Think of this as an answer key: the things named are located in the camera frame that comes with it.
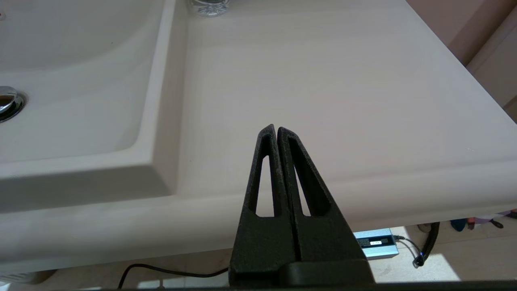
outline tiled floor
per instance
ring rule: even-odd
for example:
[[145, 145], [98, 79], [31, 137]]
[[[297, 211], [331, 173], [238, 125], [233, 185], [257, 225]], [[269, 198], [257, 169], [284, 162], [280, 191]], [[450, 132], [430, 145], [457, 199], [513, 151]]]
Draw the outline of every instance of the tiled floor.
[[[475, 230], [457, 232], [443, 222], [432, 255], [421, 268], [412, 265], [414, 248], [399, 245], [400, 255], [370, 261], [377, 282], [517, 280], [517, 220], [497, 219], [505, 226], [498, 229], [485, 224]], [[416, 226], [394, 227], [403, 235], [423, 245], [426, 234]], [[166, 269], [210, 273], [228, 266], [231, 250], [220, 250], [170, 257], [125, 261], [57, 271], [39, 285], [11, 284], [0, 291], [48, 291], [72, 289], [115, 289], [124, 269], [134, 263], [145, 263]], [[227, 273], [213, 278], [184, 278], [151, 270], [132, 269], [124, 288], [225, 286]]]

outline sink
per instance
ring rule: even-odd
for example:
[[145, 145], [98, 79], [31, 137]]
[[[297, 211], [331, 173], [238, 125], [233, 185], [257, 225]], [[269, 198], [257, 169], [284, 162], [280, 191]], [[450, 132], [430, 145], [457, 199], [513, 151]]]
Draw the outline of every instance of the sink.
[[175, 191], [187, 12], [175, 0], [0, 1], [0, 212]]

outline power cord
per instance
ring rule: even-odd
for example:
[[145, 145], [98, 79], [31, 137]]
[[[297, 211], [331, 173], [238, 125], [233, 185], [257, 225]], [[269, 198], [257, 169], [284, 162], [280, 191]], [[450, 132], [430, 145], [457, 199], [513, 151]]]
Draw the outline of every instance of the power cord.
[[417, 249], [417, 252], [418, 252], [418, 255], [413, 260], [413, 266], [415, 266], [416, 268], [423, 266], [423, 264], [425, 263], [425, 258], [423, 256], [423, 252], [420, 250], [420, 248], [417, 246], [417, 244], [415, 244], [414, 241], [410, 240], [409, 238], [403, 237], [403, 236], [393, 236], [393, 238], [396, 241], [405, 240], [405, 241], [408, 241], [409, 243], [411, 243]]
[[158, 272], [162, 272], [162, 273], [173, 274], [173, 275], [178, 275], [178, 276], [185, 276], [185, 277], [196, 277], [196, 278], [215, 277], [217, 275], [220, 275], [220, 274], [228, 271], [228, 268], [224, 268], [222, 270], [219, 270], [219, 271], [217, 271], [215, 273], [211, 273], [211, 274], [196, 274], [196, 273], [188, 273], [188, 272], [180, 272], [180, 271], [171, 271], [171, 270], [162, 269], [162, 268], [158, 268], [158, 267], [147, 265], [147, 264], [133, 264], [133, 265], [129, 265], [129, 267], [127, 267], [126, 270], [124, 271], [124, 273], [122, 274], [122, 277], [120, 277], [120, 281], [118, 282], [117, 289], [122, 289], [122, 286], [124, 285], [124, 281], [126, 280], [128, 272], [132, 268], [146, 268], [146, 269], [150, 269], [150, 270], [154, 270], [154, 271], [158, 271]]

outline wall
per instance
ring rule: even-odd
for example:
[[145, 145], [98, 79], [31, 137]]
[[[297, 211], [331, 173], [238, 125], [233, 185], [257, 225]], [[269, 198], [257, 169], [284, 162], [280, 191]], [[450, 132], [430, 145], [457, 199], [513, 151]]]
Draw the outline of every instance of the wall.
[[517, 0], [407, 0], [451, 52], [467, 65]]

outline black hose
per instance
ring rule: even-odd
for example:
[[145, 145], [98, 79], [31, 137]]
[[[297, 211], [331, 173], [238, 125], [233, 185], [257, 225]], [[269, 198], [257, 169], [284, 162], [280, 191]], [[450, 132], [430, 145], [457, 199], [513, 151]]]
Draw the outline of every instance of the black hose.
[[440, 229], [440, 222], [431, 223], [431, 231], [425, 240], [425, 245], [422, 248], [422, 255], [415, 259], [415, 265], [422, 267], [423, 263], [427, 260], [431, 251], [433, 250], [436, 238], [438, 238], [438, 231]]

